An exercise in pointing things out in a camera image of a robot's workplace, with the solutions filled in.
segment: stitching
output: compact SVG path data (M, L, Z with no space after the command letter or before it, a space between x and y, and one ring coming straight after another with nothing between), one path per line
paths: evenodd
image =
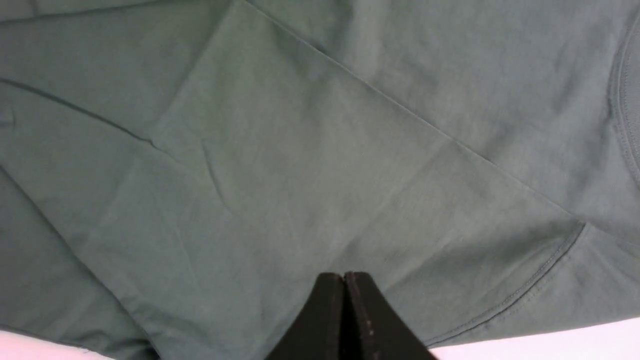
M625 114L625 112L623 111L623 108L626 108L628 104L626 88L628 84L628 61L631 58L631 54L628 52L628 50L632 39L638 35L637 24L639 19L640 14L636 15L633 23L627 28L625 37L622 40L622 44L620 45L620 49L616 54L616 57L618 59L614 63L613 68L611 80L612 94L610 100L611 106L614 110L613 116L617 120L615 122L614 128L616 134L618 135L620 146L624 153L625 160L627 161L629 170L631 171L638 184L640 184L640 166L632 152L631 142L628 139L628 128L630 121L627 114Z
M420 120L421 122L423 122L425 125L429 126L430 128L434 129L436 132L438 132L438 134L444 136L446 139L450 140L451 142L455 143L456 145L460 146L462 149L465 149L467 152L469 152L470 154L473 154L473 156L477 156L481 159L483 159L485 162L489 163L494 169L498 170L500 172L500 174L508 177L509 179L513 180L514 182L516 182L517 184L519 184L520 186L524 187L525 189L527 189L528 191L530 191L531 193L533 193L535 196L537 197L541 197L542 199L544 199L547 203L549 203L550 205L553 205L553 207L559 209L560 211L562 211L563 213L566 213L567 215L570 215L572 218L579 220L581 222L587 222L587 221L583 221L583 219L581 219L581 217L579 217L578 215L568 211L567 209L563 208L562 206L560 206L558 203L556 203L555 201L553 201L552 199L550 199L549 197L547 197L546 195L540 193L539 191L535 190L534 188L531 188L528 184L522 182L519 178L515 177L514 175L512 175L510 172L504 170L502 167L498 166L498 164L494 163L492 160L488 159L487 157L483 156L482 154L477 153L476 151L474 151L473 149L471 149L469 146L467 146L466 144L460 142L458 139L454 138L453 136L447 134L446 132L442 131L439 127L436 127L435 125L433 125L432 123L428 122L427 120L425 120L424 118L422 118L420 115L418 115L417 113L415 113L414 111L412 111L411 109L409 109L407 106L401 104L400 102L398 102L397 100L395 100L394 98L392 98L391 96L387 95L385 92L382 92L380 89L376 88L375 86L369 84L367 81L365 81L364 79L362 79L360 76L358 76L357 74L355 74L352 70L350 70L349 68L347 68L345 65L343 65L341 62L337 61L336 59L332 58L331 56L328 56L326 53L322 52L321 50L319 50L318 48L316 48L315 46L313 46L311 43L307 42L304 38L301 38L299 35L295 34L291 29L289 29L285 24L282 24L279 20L273 18L271 15L269 15L268 13L266 13L264 10L260 9L259 7L255 6L254 4L251 4L248 2L248 0L241 0L242 3L247 4L250 8L253 8L255 11L259 12L262 16L264 16L268 21L270 21L270 23L272 23L276 28L280 29L281 31L283 31L286 35L289 35L290 37L293 37L294 39L296 39L297 41L299 41L300 43L302 43L303 45L307 46L309 49L313 50L316 54L320 55L320 57L324 58L325 60L327 60L328 62L334 64L336 67L338 67L340 70L344 71L345 73L349 74L353 79L357 80L359 83L363 84L366 88L368 88L369 90L375 92L376 94L378 94L380 97L382 97L384 100L390 102L391 104L393 104L394 106L397 106L398 108L402 109L403 111L407 112L408 114L410 114L413 118ZM613 237L617 237L611 233L609 233L608 231L605 231L603 229L599 229L598 230L602 231L605 234L608 234L610 236Z
M587 238L589 232L592 230L593 227L586 227L584 229L584 231L582 232L582 234L579 235L580 239L585 239ZM571 254L569 254L569 251L573 248L573 244L572 246L567 249L566 253L563 254L563 256L561 256L554 264L553 266L551 266L551 268L549 268L548 273L551 272L551 270L553 268L555 268L556 266L560 265L560 262L564 261L569 262L571 260ZM537 296L542 290L545 289L545 286L551 282L552 279L555 279L556 276L559 274L559 272L554 272L553 274L550 274L549 276L545 276L545 277L541 277L538 282L539 284L536 282L536 284L534 286L531 287L530 291L533 290L533 288L535 286L537 286L536 290L534 292L532 292L531 294L529 294L528 298L525 301L521 301L521 302L517 302L514 303L512 306L509 306L508 308L506 308L505 310L501 311L501 313L509 310L507 313L504 313L503 318L507 317L507 316L511 316L511 315L515 315L518 312L520 312L520 310L522 310L524 308L524 306L529 303L535 296Z
M555 264L563 258L563 256L575 245L575 243L577 242L577 240L581 237L581 236L585 236L583 234L586 234L588 232L589 227L586 227L585 223L579 223L578 226L576 227L576 229L574 229L574 231L571 233L570 236L567 236L567 238L565 239L565 241L562 242L562 244L560 244L560 246L558 247L558 249L553 253L553 255L551 255L551 257L547 260L547 262L545 262L539 269L538 271L536 271L535 274L533 274L529 280L523 285L521 286L519 289L517 289L514 293L512 293L511 295L509 295L504 301L502 301L500 304L493 306L492 308L490 308L489 310L486 310L485 312L481 313L480 315L474 317L473 319L469 320L468 322L457 326L447 332L444 332L440 335L437 336L433 336L430 339L424 340L423 343L425 343L428 347L437 344L437 343L441 343L443 341L449 340L451 338L454 338L456 336L460 336L462 334L464 334L467 331L470 331L472 329L475 329L476 327L491 321L492 319L494 319L496 316L500 315L501 313L503 313L504 311L506 311L507 309L511 308L512 306L514 306L515 304L518 303L518 300L520 300L529 290L531 290L533 288L533 286L540 280L545 278L545 275L549 272L549 270L551 270ZM544 272L544 274L541 277L538 277L538 275ZM518 294L522 293L522 295L517 298L513 303L511 303L510 305L507 305L504 309L497 311L494 315L492 315L491 317L489 317L488 319L481 321L473 326L471 326L468 329L463 329L469 325L472 325L474 322L480 320L482 317L486 316L489 313L492 313L494 311L496 311L497 309L499 309L500 307L506 305L509 300L513 299L515 296L517 296ZM460 331L457 334L453 334L451 336L449 336L450 334L459 331L463 329L462 331Z

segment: seam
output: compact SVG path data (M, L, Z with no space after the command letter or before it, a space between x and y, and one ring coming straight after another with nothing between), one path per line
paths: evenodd
M580 234L579 238L583 239L586 238L587 234L589 233L589 231L592 229L593 227L587 227L585 228L584 232L582 234ZM522 296L522 301L518 301L515 302L513 305L505 308L504 310L502 310L500 313L497 313L495 316L493 316L491 319L483 322L483 323L479 323L476 326L474 326L473 328L465 331L472 331L473 329L476 329L488 322L490 322L491 320L497 318L498 316L502 315L502 318L506 318L508 316L512 316L515 315L517 313L520 312L520 310L522 310L524 308L524 306L526 304L528 304L531 300L533 300L533 298L535 298L538 294L540 294L540 292L542 292L542 290L544 290L546 288L546 285L549 284L551 282L551 280L555 279L556 276L559 274L559 272L554 272L553 274L551 274L551 271L556 267L556 266L560 266L561 262L566 260L569 261L571 260L571 254L569 254L569 251L573 248L573 246L571 248L569 248L566 252L566 254L564 254L563 256L561 256L548 270L548 276L543 276L540 279L538 279L538 281L536 281L535 284L533 284L533 286L531 286L531 289L529 289L529 291L527 291L526 294L523 294Z
M544 280L545 278L547 278L547 274L551 271L551 269L553 269L555 267L556 264L558 264L558 262L563 259L565 257L565 255L567 255L567 253L569 252L569 250L571 250L573 248L573 246L577 243L578 239L583 238L586 236L586 234L589 232L589 229L591 229L591 227L587 227L585 223L580 223L576 229L571 233L571 235L567 236L567 239L565 239L565 241L560 244L560 246L558 247L558 249L556 250L556 252L551 255L551 257L547 260L546 263L544 263L544 265L542 265L538 271L531 276L531 278L529 278L529 280L519 289L517 289L514 293L512 293L511 295L509 295L503 302L501 302L499 305L496 305L492 308L490 308L489 310L486 310L484 313L476 316L475 318L469 320L467 323L464 323L463 325L457 326L441 335L438 336L433 336L430 339L424 340L423 343L425 344L425 346L427 347L431 347L435 344L438 343L442 343L444 341L453 339L457 336L460 336L462 334L465 334L468 331L471 331L479 326L481 326L482 324L488 323L491 320L493 320L494 318L496 318L497 316L499 316L500 314L504 313L505 311L508 311L509 309L511 309L513 306L520 306L518 304L520 304L520 299L522 299L523 297L525 297L525 295L531 291L531 289L533 289L540 281L545 281L548 282L548 280ZM508 304L508 302L517 297L512 303ZM489 313L493 313L495 312L495 314L491 315L491 317L487 318L486 320L482 320L478 323L473 324L474 322L477 322L479 320L481 320L482 317L488 315Z
M285 34L293 37L294 39L296 39L300 43L306 45L309 49L312 49L313 52L315 52L316 54L320 55L320 57L324 58L325 60L327 60L330 63L334 64L340 70L343 70L344 72L349 74L353 79L357 80L359 83L363 84L366 88L368 88L369 90L371 90L371 91L375 92L376 94L378 94L384 100L390 102L394 106L397 106L398 108L400 108L403 111L407 112L413 118L423 122L425 125L427 125L430 128L434 129L440 135L444 136L446 139L448 139L448 140L452 141L453 143L457 144L458 146L460 146L461 148L465 149L469 153L471 153L474 156L477 156L478 158L481 158L485 162L489 163L490 166L493 167L495 170L498 170L500 172L500 174L505 175L506 177L508 177L509 179L513 180L514 182L516 182L520 186L523 186L524 188L529 190L531 193L533 193L535 196L538 196L538 197L541 197L542 199L545 199L547 203L553 205L553 207L561 210L563 213L565 213L567 215L570 215L572 218L574 218L574 219L576 219L576 220L578 220L580 222L585 222L585 223L588 222L588 221L584 220L583 218L581 218L580 216L578 216L578 215L568 211L564 207L560 206L558 203L556 203L555 201L553 201L552 199L550 199L546 195L540 193L539 191L535 190L534 188L531 188L531 186L529 186L528 184L524 183L522 180L520 180L519 178L515 177L510 172L504 170L502 167L498 166L498 164L494 163L492 160L488 159L487 157L485 157L482 154L479 154L478 152L474 151L473 149L471 149L466 144L460 142L458 139L456 139L453 136L447 134L445 131L441 130L439 127L435 126L434 124L432 124L429 121L427 121L425 118L423 118L420 115L418 115L417 113L415 113L413 110L409 109L407 106L401 104L399 101L397 101L393 97L387 95L385 92L382 92L379 88L371 85L366 80L362 79L359 75L355 74L351 69L349 69L348 67L343 65L341 62L339 62L335 58L332 58L331 56L328 56L326 53L322 52L322 50L320 50L317 47L313 46L311 43L309 43L304 38L302 38L299 35L297 35L295 32L293 32L291 29L289 29L285 24L283 24L279 20L275 19L273 16L271 16L268 13L266 13L264 10L260 9L259 7L255 6L254 4L251 4L250 2L248 2L248 0L241 0L241 1L243 3L245 3L245 4L247 4L249 7L253 8L255 11L259 12L260 14L262 14L263 16L265 16L265 18L267 18L268 21L270 21L274 26L276 26L278 29L283 31ZM596 227L596 228L598 230L602 231L603 233L608 234L609 236L613 236L613 237L617 238L617 236L609 233L608 231L605 231L604 229L600 229L598 227Z
M629 119L623 111L623 104L627 105L627 93L626 88L628 84L628 61L631 58L631 54L628 52L629 44L632 39L638 35L637 25L640 20L640 13L635 16L632 24L627 28L625 36L619 45L618 52L616 53L616 61L612 70L612 79L610 85L610 104L613 108L613 116L616 119L614 123L615 132L618 135L618 140L625 160L635 178L636 183L640 185L640 165L633 153L631 141L628 139Z

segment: green fabric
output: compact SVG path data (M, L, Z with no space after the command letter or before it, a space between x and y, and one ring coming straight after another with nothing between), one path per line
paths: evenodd
M155 0L0 0L0 21L73 14L149 3Z
M0 330L157 359L147 335L0 171Z
M32 332L261 359L315 276L346 270L425 345L639 316L640 190L609 109L636 3L158 1L0 24L0 166L75 255L52 261L113 294L68 308L136 342L64 313ZM61 286L83 291L40 291Z

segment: t-shirt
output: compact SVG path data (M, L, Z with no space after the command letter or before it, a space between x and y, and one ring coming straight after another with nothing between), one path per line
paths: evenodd
M637 0L0 3L0 324L262 359L320 272L425 346L640 315Z

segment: wrinkle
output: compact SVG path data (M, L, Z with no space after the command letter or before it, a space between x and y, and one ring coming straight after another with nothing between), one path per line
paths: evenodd
M297 232L293 226L293 217L291 216L291 207L289 206L288 202L284 203L284 207L285 207L285 212L287 214L287 224L289 225L289 236L291 238L297 238Z
M616 247L616 250L623 252L619 247ZM611 259L615 257L605 255L601 250L598 250L597 247L591 247L591 253L600 263L600 268L604 270L604 272L608 273L611 279L615 279L620 288L628 288L628 284L639 283L636 279L636 275L629 274L625 271L626 267L624 265L626 265L626 261L620 261L621 259L618 259L619 261L617 263L613 263ZM640 265L638 263L640 259L637 254L629 252L624 252L624 254L631 258L628 263L636 264L636 268L640 269Z
M65 240L69 243L69 246L72 247L74 253L81 254L83 248L82 245L86 246L88 243L90 243L94 238L98 228L104 225L106 215L111 211L111 208L114 206L116 200L120 198L122 188L131 177L131 169L137 161L138 155L133 154L129 164L126 166L126 170L122 172L123 176L118 179L118 183L113 187L113 191L111 192L112 195L109 196L109 201L102 207L102 210L99 212L100 215L96 216L95 222L86 230L86 234L83 236L82 233L79 233L76 236L70 236L67 240Z
M155 195L152 196L152 199L153 199L153 202L154 202L154 208L158 209L158 213L160 214L160 217L162 218L162 222L161 223L167 225L167 227L169 227L169 230L173 235L173 236L169 236L169 239L176 240L176 243L178 243L178 245L179 245L180 251L182 252L182 257L184 258L184 260L187 263L187 268L189 270L189 274L193 278L193 281L194 281L196 287L198 288L198 291L200 292L200 299L206 299L207 297L205 296L205 292L204 292L204 290L202 288L202 283L200 282L198 276L196 275L196 272L193 269L193 262L191 260L191 256L189 256L189 252L187 251L187 248L186 248L186 246L184 244L184 237L182 235L182 232L180 231L180 228L178 226L172 224L172 222L170 220L170 217L167 216L167 214L166 214L166 212L164 210L164 206L162 206L161 204L158 204L157 197ZM195 200L193 200L191 202L191 205L189 207L189 211L192 211L192 209L194 207L194 202L195 202Z
M604 112L601 117L608 117L608 110L604 110ZM596 178L593 174L607 171L604 167L609 155L607 149L609 148L610 139L605 135L607 127L607 122L599 122L597 127L595 127L597 133L600 135L597 139L598 141L589 141L587 146L582 147L582 152L589 154L588 159L590 162L586 164L582 163L579 166L572 166L573 171L571 171L570 174L572 175L571 179L573 179L573 181L571 182L571 186L567 187L565 195L565 203L572 208L576 208L577 204L584 198L584 194L595 184Z
M376 214L373 216L373 218L368 221L365 225L363 225L354 236L351 237L350 240L346 241L344 243L344 245L342 246L342 248L340 250L338 250L341 254L345 254L349 247L351 246L351 244L353 244L354 241L357 240L361 240L362 236L374 225L378 222L378 220L385 214L385 211L391 206L393 205L393 203L395 203L395 201L397 200L398 197L400 197L400 195L402 195L402 193L404 193L405 191L407 191L412 185L414 185L419 179L420 176L428 171L429 166L438 158L438 155L440 154L440 152L442 151L442 149L446 146L446 143L442 143L440 144L436 149L434 149L433 153L431 154L431 156L426 160L426 162L416 171L416 173L414 175L411 176L411 178L409 178L409 180L407 180L407 182L405 182L404 185L402 185L400 187L400 189L398 189L395 193L393 193L392 195L389 196L388 200L386 201L386 203L384 203L382 205L382 207L376 212ZM334 257L331 263L331 266L333 266L335 264L335 262L337 261L339 257Z
M553 229L557 228L558 225L560 224L551 223L542 228L549 229L549 231L545 231L545 233L553 233ZM538 241L538 240L542 240L541 238L550 237L550 236L545 236L545 233L542 233L539 236L537 236L536 233L540 232L540 230L538 230L540 228L541 228L540 226L534 224L525 229L518 229L517 233L515 234L501 236L500 238L504 239L504 241L493 241L493 242L502 244L500 246L499 252L505 252L509 254L518 254L519 252L522 252L520 251L520 249L522 248L522 244L527 242L527 241L522 241L520 239L530 238L532 240ZM496 252L498 252L498 250L487 251L488 249L484 245L487 241L484 241L482 239L477 239L476 241L469 242L469 243L455 244L455 242L457 242L458 240L460 240L460 238L456 237L456 238L444 239L443 241L438 241L437 242L438 248L435 249L432 252L432 254L440 253L441 255L444 255L444 257L435 259L435 261L446 264L448 262L447 259L452 258L451 255L454 254L455 255L453 256L454 258L469 259L471 260L470 261L471 263L473 263L474 259L485 258L484 261L481 261L479 263L480 266L484 266L482 263L487 263L491 261L490 257L487 254L495 254ZM516 266L508 266L508 264L505 264L505 266L502 267L501 272L494 274L494 275L497 274L499 277L498 278L496 278L495 276L492 277L493 279L492 282L494 283L494 285L491 288L484 289L484 295L479 296L479 299L491 293L493 290L500 288L502 286L503 281L508 279L513 273L515 273L520 268L517 265L528 263L529 260L535 258L540 252L544 252L544 251L545 249L538 249L538 250L526 249L524 253L525 257L524 258L519 257L518 262L515 264ZM406 285L406 283L410 281L412 277L418 276L423 266L432 258L433 256L426 256L417 264L407 268L406 271L404 271L404 274L401 275L398 280L389 284L385 288L385 292L394 291L396 288Z
M507 281L513 274L517 273L521 269L521 264L530 263L532 260L535 260L539 255L544 255L546 249L538 249L537 251L529 251L525 254L525 257L520 258L518 263L515 263L512 266L504 267L501 272L497 272L498 277L493 277L493 286L491 288L487 288L484 293L479 296L479 299L485 298L487 295L499 290L504 285L504 281Z
M538 282L547 277L547 274L553 269L558 262L573 248L573 246L578 242L578 240L582 236L586 236L586 233L589 229L586 227L585 223L579 222L575 229L564 239L564 241L558 246L557 250L549 257L549 259L540 266L538 271L533 274L525 284L519 287L516 291L510 294L508 297L504 299L500 304L497 304L481 314L473 317L471 320L461 324L459 326L454 327L453 329L446 331L440 335L433 336L430 339L422 341L423 344L427 347L431 347L437 343L441 343L447 341L451 338L455 338L459 335L464 334L465 332L471 331L480 325L491 321L496 316L499 316L501 313L507 311L509 308L513 307L515 304L519 302L528 292L531 290Z
M251 351L251 356L247 357L248 359L257 359L260 354L267 354L270 352L273 347L278 343L279 339L285 334L285 332L289 329L292 322L295 321L295 318L298 313L300 313L306 299L301 298L301 301L298 302L298 307L287 307L287 309L280 313L278 318L275 321L272 321L270 327L262 326L263 331L262 339L257 341L258 345L255 346L255 349Z
M233 2L233 0L226 0L226 4L224 5L224 9L222 9L222 11L220 11L220 17L216 20L213 20L211 27L207 33L206 39L204 40L203 44L200 46L200 48L198 49L198 51L196 52L197 55L194 57L193 61L191 62L191 64L189 64L189 67L184 71L184 74L182 76L182 78L180 79L180 82L176 88L176 90L173 93L173 96L171 97L171 99L169 99L169 101L167 102L167 105L164 107L164 110L160 113L160 115L158 116L157 120L155 121L156 126L159 128L160 133L158 135L161 135L162 133L162 129L164 128L164 126L166 125L166 122L169 121L169 118L167 117L167 114L169 112L169 110L172 108L173 104L175 103L175 100L178 98L178 95L180 93L182 93L184 91L184 88L189 80L189 78L191 77L191 73L195 70L195 68L198 66L198 64L202 61L202 57L205 53L205 50L210 46L211 41L213 40L215 34L216 34L216 30L218 28L218 26L222 23L223 18L226 16L228 9L231 7L231 3Z
M240 216L238 216L233 210L231 210L225 196L222 195L220 180L217 178L216 173L213 170L213 158L208 150L206 139L200 141L200 147L202 148L202 152L204 153L204 158L207 165L207 170L209 171L209 177L211 178L211 183L213 184L213 188L216 190L216 194L218 194L218 198L220 198L220 202L222 202L222 205L229 213L231 213L235 217L240 218Z
M46 226L49 229L51 229L51 231L60 240L62 240L61 241L62 245L65 246L68 249L68 251L76 259L78 259L77 263L82 268L84 268L91 275L91 277L93 277L93 279L95 279L97 282L99 282L99 284L101 286L103 286L104 289L106 289L106 291L118 302L118 305L124 311L124 313L131 319L131 322L146 336L146 340L149 342L149 344L153 348L154 352L157 352L159 348L158 348L158 346L156 346L156 344L154 344L154 340L148 335L147 329L144 328L141 323L139 323L139 321L133 315L133 312L130 309L128 309L127 307L124 306L123 302L121 301L121 298L117 297L115 295L115 292L109 286L107 286L107 284L105 282L102 281L102 279L94 272L94 269L90 268L84 261L81 261L81 259L80 259L81 257L76 252L76 248L71 246L70 242L67 241L67 239L65 239L65 237L62 235L60 230L45 215L45 213L42 210L42 208L40 206L38 206L38 204L33 200L33 198L29 195L29 193L27 193L27 191L25 191L25 189L23 189L23 187L11 176L9 171L7 171L7 169L5 169L4 166L2 166L2 164L0 164L0 172L2 172L3 175L5 175L6 178L15 185L15 188L18 189L18 191L25 197L25 199L27 199L33 205L35 213L44 221ZM39 338L38 336L36 336L34 334L28 334L28 336ZM62 343L62 344L71 345L71 346L75 346L75 347L81 347L80 345L77 345L75 343Z
M0 129L3 127L15 130L15 112L13 106L5 100L4 94L0 92Z
M82 308L79 309L78 307L75 307L73 311L66 313L63 321L56 322L56 325L58 326L58 331L61 334L60 335L61 338L72 338L71 337L72 334L70 333L70 330L72 330L73 326L75 326L76 323L80 322L82 318L85 316L85 314L87 313L90 314L91 312L95 311L95 309L92 307L91 301L82 302L81 305L82 305ZM84 332L78 335L80 335L80 338L78 339L79 343L88 343L89 341L96 341L96 338L104 338L107 340L109 338L108 333L103 329L101 329L100 327L94 327L92 330L88 330L87 332Z
M150 337L149 335L147 335L147 338L150 339L150 342L155 348L156 352L161 354L163 358L164 356L167 356L167 358L170 358L170 359L178 359L178 357L170 357L169 355L167 355L170 352L170 348L168 346L164 345L164 346L158 347L156 346L156 344L154 344L151 341L151 339L153 338L166 339L166 338L172 338L174 334L187 334L188 337L181 336L180 338L188 339L192 343L197 342L200 346L202 346L202 348L205 348L207 350L213 349L213 347L206 341L207 340L214 341L215 339L211 339L209 334L207 334L206 331L204 330L204 327L194 326L193 319L187 319L181 316L181 314L179 314L178 311L171 311L171 312L167 311L167 308L160 306L160 304L154 301L154 299L151 299L151 300L145 299L144 295L137 291L137 288L136 288L136 292L137 294L135 294L133 298L136 299L136 302L138 304L141 304L140 308L138 309L138 312L141 313L142 316L147 318L147 321L151 319L152 323L155 325L154 326L155 328L152 327L149 329L149 333L153 334L153 336ZM165 329L162 329L161 327L160 328L157 327L158 324L162 324L162 323L171 324L170 334L163 334ZM216 344L220 348L224 348L224 344L220 342L217 342Z
M104 13L104 12L113 12L126 10L128 8L138 8L141 6L150 6L150 3L170 3L174 0L138 0L139 2L133 4L117 4L115 6L100 6L100 1L94 1L96 5L93 8L81 8L81 9L69 9L62 10L63 12L52 12L51 10L46 11L41 9L41 6L38 4L38 0L26 0L31 7L31 16L23 17L18 19L8 19L8 20L0 20L0 28L3 26L11 26L14 24L22 24L27 22L36 22L42 21L44 19L59 19L59 18L68 18L74 17L86 13Z
M415 118L416 120L421 121L423 124L427 125L431 129L435 130L438 134L440 134L444 138L450 140L452 143L455 143L457 146L460 146L462 149L464 149L465 151L473 154L474 156L477 156L478 158L481 158L483 161L487 162L492 168L497 170L500 174L503 174L508 179L515 181L516 183L518 183L520 186L523 186L525 189L527 189L531 193L534 193L536 196L539 196L542 199L545 199L545 201L547 201L549 204L552 204L557 209L560 209L561 211L569 214L573 218L576 218L576 219L578 219L580 221L584 221L584 219L582 217L580 217L577 214L567 210L564 206L560 206L558 204L558 201L550 199L547 195L535 190L533 187L531 187L527 183L523 182L519 177L516 177L511 172L508 172L508 171L504 170L504 168L502 166L500 166L496 162L492 161L487 155L481 154L480 152L477 152L477 151L474 151L469 145L467 145L467 144L459 141L458 139L454 138L450 134L448 134L445 131L443 131L442 129L440 129L438 126L435 126L432 122L426 120L425 117L419 115L417 110L413 110L408 105L400 103L400 100L397 100L397 99L391 97L389 94L383 92L378 87L370 84L370 82L368 82L368 81L364 80L363 78L361 78L354 70L350 69L349 67L344 65L342 62L340 62L336 58L334 58L332 56L329 56L321 48L318 48L318 47L314 46L312 43L310 43L309 41L307 41L306 39L304 39L303 37L301 37L300 35L295 33L290 27L286 26L281 21L275 19L272 15L268 14L267 12L265 12L265 10L263 10L262 8L259 8L258 6L256 6L255 4L252 4L251 2L248 2L247 0L243 0L243 2L245 4L247 4L249 7L253 8L255 11L259 12L262 16L267 18L267 20L270 21L274 26L282 29L282 31L284 33L286 33L289 36L293 37L294 39L296 39L297 41L299 41L302 44L306 45L310 49L313 49L316 52L316 54L318 54L320 57L324 58L326 61L334 64L340 70L342 70L342 71L346 72L347 74L349 74L354 80L358 81L359 83L361 83L366 88L371 89L375 94L380 96L385 101L389 102L391 105L402 109L406 113L409 113L413 118ZM602 232L604 232L606 234L612 235L609 231L605 231L605 229L602 229L601 227L598 227L598 230L602 231Z
M617 239L617 240L622 242L622 243L624 243L624 244L626 244L626 245L630 245L632 247L640 249L640 244L632 243L631 241L624 240L624 239Z
M121 133L125 133L126 135L128 135L131 138L134 138L135 140L145 143L151 147L153 147L155 150L158 150L160 152L162 152L165 155L168 155L166 152L164 152L162 149L159 149L158 147L156 147L156 145L153 143L153 141L151 139L147 139L144 137L141 137L135 133L133 133L131 130L128 130L127 128L118 125L116 122L107 119L106 117L103 117L101 115L98 115L90 110L87 110L85 108L82 108L78 105L75 105L67 100L64 100L56 95L50 94L49 92L46 92L44 90L35 88L33 86L24 84L24 83L20 83L18 81L14 81L11 79L6 79L6 78L0 78L0 83L3 83L5 85L8 85L12 88L18 88L20 90L26 91L28 93L43 97L44 99L50 100L52 102L55 102L56 104L62 105L66 108L70 108L71 110L77 111L79 113L82 113L88 117L90 117L93 120L99 121L109 127L112 127L113 129L119 130Z

